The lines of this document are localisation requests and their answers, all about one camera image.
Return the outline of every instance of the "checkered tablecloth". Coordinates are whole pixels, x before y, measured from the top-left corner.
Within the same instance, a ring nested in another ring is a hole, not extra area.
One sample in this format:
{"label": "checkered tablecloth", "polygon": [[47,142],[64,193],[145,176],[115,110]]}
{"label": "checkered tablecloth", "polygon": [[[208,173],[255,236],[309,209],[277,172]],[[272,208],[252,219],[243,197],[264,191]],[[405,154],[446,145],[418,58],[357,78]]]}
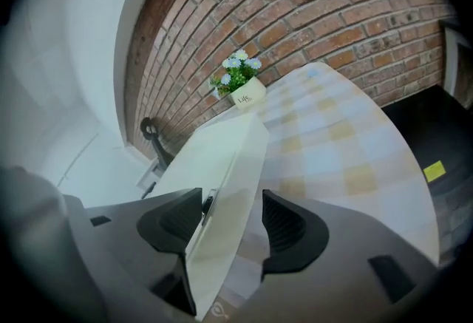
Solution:
{"label": "checkered tablecloth", "polygon": [[269,257],[264,188],[369,214],[438,264],[422,171],[389,118],[355,84],[326,64],[307,64],[271,85],[261,103],[247,111],[233,106],[207,125],[248,111],[268,129],[268,150],[245,233],[205,323],[224,322],[259,287]]}

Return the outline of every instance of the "white flower pot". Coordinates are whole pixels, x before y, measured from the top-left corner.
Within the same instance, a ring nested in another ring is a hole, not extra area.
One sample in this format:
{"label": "white flower pot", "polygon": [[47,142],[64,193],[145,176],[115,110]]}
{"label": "white flower pot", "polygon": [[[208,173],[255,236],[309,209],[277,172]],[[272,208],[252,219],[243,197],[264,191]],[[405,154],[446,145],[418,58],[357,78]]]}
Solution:
{"label": "white flower pot", "polygon": [[245,85],[232,92],[231,98],[238,109],[246,109],[261,101],[265,95],[266,86],[256,77],[252,77]]}

